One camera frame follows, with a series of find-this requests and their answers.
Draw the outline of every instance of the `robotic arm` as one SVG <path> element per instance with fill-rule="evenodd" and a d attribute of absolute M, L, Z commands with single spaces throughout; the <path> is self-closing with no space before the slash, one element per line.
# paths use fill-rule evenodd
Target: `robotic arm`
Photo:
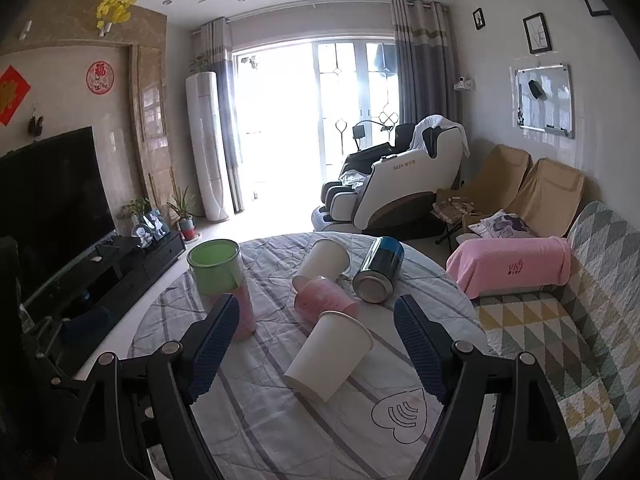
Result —
<path fill-rule="evenodd" d="M 146 450 L 162 444 L 175 480 L 223 480 L 190 405 L 210 388 L 238 320 L 238 302 L 224 295 L 180 342 L 122 361 L 102 354 L 86 381 L 63 378 L 40 358 L 50 394 L 76 399 L 56 478 L 152 480 Z M 411 296 L 398 299 L 394 321 L 424 389 L 444 405 L 411 480 L 460 478 L 486 394 L 498 403 L 481 479 L 577 480 L 562 415 L 532 354 L 508 360 L 453 342 Z"/>

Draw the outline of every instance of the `blue can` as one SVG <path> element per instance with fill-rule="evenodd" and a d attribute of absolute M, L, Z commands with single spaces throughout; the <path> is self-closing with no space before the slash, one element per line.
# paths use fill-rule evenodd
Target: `blue can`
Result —
<path fill-rule="evenodd" d="M 404 249 L 398 240 L 388 236 L 378 238 L 353 277 L 353 291 L 367 303 L 382 303 L 394 291 L 393 282 L 402 260 Z"/>

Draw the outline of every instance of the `wall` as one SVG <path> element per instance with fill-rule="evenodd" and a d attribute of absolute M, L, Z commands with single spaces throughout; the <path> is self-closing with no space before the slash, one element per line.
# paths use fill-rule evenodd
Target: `wall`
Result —
<path fill-rule="evenodd" d="M 114 83 L 104 95 L 86 86 L 87 69 L 108 62 Z M 0 73 L 12 65 L 31 85 L 7 126 L 0 124 L 0 156 L 33 142 L 27 124 L 35 110 L 44 117 L 41 138 L 92 126 L 100 176 L 118 232 L 130 230 L 122 205 L 142 194 L 131 131 L 129 53 L 126 48 L 55 46 L 0 56 Z"/>
<path fill-rule="evenodd" d="M 0 55 L 40 46 L 62 44 L 126 45 L 142 44 L 164 48 L 166 16 L 153 10 L 132 6 L 131 19 L 113 25 L 100 38 L 95 28 L 95 9 L 101 0 L 29 0 L 0 43 Z M 18 37 L 24 24 L 33 20 L 24 40 Z"/>
<path fill-rule="evenodd" d="M 548 156 L 588 175 L 584 202 L 604 200 L 640 226 L 640 60 L 612 16 L 593 18 L 583 0 L 457 0 L 452 18 L 460 72 L 476 80 L 464 92 L 463 122 L 475 171 L 498 142 Z M 482 7 L 486 27 L 472 12 Z M 554 50 L 531 56 L 522 20 L 544 12 Z M 524 135 L 513 126 L 510 70 L 566 62 L 572 71 L 575 140 Z"/>
<path fill-rule="evenodd" d="M 387 3 L 326 3 L 272 10 L 230 22 L 234 51 L 283 41 L 334 36 L 391 36 Z M 200 53 L 199 34 L 193 37 Z"/>
<path fill-rule="evenodd" d="M 167 25 L 165 54 L 166 91 L 164 110 L 170 138 L 169 148 L 176 184 L 189 195 L 195 195 L 193 213 L 204 215 L 198 176 L 191 147 L 185 80 L 190 76 L 191 33 L 175 25 Z"/>

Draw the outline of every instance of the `whiteboard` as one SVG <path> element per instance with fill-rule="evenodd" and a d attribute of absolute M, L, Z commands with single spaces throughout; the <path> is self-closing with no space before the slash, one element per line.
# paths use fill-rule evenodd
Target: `whiteboard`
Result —
<path fill-rule="evenodd" d="M 539 99 L 531 94 L 529 81 L 532 79 L 544 91 Z M 574 102 L 567 64 L 516 70 L 515 91 L 519 127 L 575 139 Z"/>

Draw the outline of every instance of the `pillow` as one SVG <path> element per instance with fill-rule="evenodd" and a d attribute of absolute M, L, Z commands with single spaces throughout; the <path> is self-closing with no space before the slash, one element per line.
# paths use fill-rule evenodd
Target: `pillow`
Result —
<path fill-rule="evenodd" d="M 469 229 L 482 238 L 535 238 L 536 234 L 518 215 L 500 209 L 496 214 L 484 218 Z"/>

